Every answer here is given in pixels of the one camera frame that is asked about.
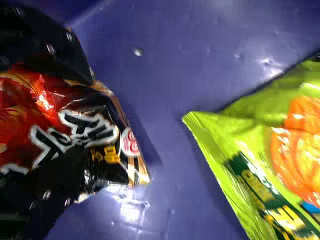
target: snack bag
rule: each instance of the snack bag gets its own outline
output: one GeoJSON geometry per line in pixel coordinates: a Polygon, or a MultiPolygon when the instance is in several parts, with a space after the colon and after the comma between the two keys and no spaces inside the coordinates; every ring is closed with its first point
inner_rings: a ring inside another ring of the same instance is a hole
{"type": "Polygon", "coordinates": [[[320,62],[182,119],[250,239],[320,239],[320,62]]]}
{"type": "Polygon", "coordinates": [[[47,199],[55,190],[69,194],[67,205],[107,185],[150,182],[138,142],[109,89],[21,64],[0,73],[0,177],[33,199],[47,199]]]}

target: chip bag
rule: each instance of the chip bag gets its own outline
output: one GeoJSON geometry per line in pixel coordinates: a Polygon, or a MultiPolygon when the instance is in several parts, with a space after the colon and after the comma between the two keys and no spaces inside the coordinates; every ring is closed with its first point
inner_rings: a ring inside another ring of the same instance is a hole
{"type": "Polygon", "coordinates": [[[101,82],[82,85],[22,64],[0,73],[0,211],[7,225],[15,219],[3,232],[42,239],[74,201],[105,186],[149,183],[133,131],[101,82]]]}
{"type": "Polygon", "coordinates": [[[182,120],[250,239],[320,239],[320,62],[182,120]]]}

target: blue surface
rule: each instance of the blue surface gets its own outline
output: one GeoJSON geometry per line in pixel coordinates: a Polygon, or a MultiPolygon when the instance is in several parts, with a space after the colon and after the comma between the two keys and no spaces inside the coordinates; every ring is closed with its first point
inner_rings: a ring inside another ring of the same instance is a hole
{"type": "Polygon", "coordinates": [[[69,21],[119,97],[152,184],[74,204],[47,239],[248,239],[181,117],[221,108],[318,48],[319,11],[318,1],[107,0],[69,21]]]}

